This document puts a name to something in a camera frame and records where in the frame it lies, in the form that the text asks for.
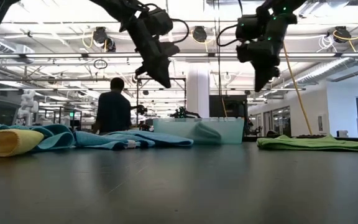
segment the table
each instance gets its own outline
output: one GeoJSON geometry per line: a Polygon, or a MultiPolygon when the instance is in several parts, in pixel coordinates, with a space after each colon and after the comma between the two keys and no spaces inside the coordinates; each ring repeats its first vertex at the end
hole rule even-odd
{"type": "Polygon", "coordinates": [[[358,223],[358,152],[252,142],[0,158],[0,223],[358,223]]]}

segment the translucent plastic bin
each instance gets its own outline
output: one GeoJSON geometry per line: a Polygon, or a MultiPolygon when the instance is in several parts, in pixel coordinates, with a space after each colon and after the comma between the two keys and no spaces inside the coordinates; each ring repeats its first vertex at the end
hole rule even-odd
{"type": "Polygon", "coordinates": [[[241,144],[244,120],[241,118],[154,119],[154,132],[194,140],[195,144],[241,144]]]}

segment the blue towel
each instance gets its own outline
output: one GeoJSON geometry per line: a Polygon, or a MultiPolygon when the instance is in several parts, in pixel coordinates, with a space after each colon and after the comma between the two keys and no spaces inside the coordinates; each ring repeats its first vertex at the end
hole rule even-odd
{"type": "Polygon", "coordinates": [[[151,133],[148,131],[117,131],[104,136],[98,136],[83,131],[74,133],[77,147],[96,149],[122,150],[128,147],[129,141],[135,141],[136,147],[154,146],[191,146],[193,140],[172,136],[170,134],[151,133]]]}
{"type": "Polygon", "coordinates": [[[24,129],[38,131],[44,135],[44,140],[32,151],[46,151],[55,149],[66,149],[72,147],[75,143],[74,136],[68,127],[61,124],[51,124],[47,126],[6,126],[0,124],[0,130],[3,129],[24,129]]]}

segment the man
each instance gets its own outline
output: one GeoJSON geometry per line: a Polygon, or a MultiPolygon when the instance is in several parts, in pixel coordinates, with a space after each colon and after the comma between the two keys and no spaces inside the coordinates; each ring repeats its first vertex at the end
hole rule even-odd
{"type": "Polygon", "coordinates": [[[98,115],[93,126],[94,133],[125,131],[131,127],[131,104],[121,95],[124,80],[113,78],[110,89],[110,92],[102,93],[99,97],[98,115]]]}

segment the dark shirt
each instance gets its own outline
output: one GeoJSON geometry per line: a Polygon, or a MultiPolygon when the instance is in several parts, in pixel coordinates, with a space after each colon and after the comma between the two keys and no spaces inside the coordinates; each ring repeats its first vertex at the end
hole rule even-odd
{"type": "Polygon", "coordinates": [[[131,126],[131,104],[121,93],[110,91],[99,97],[100,133],[128,130],[131,126]]]}

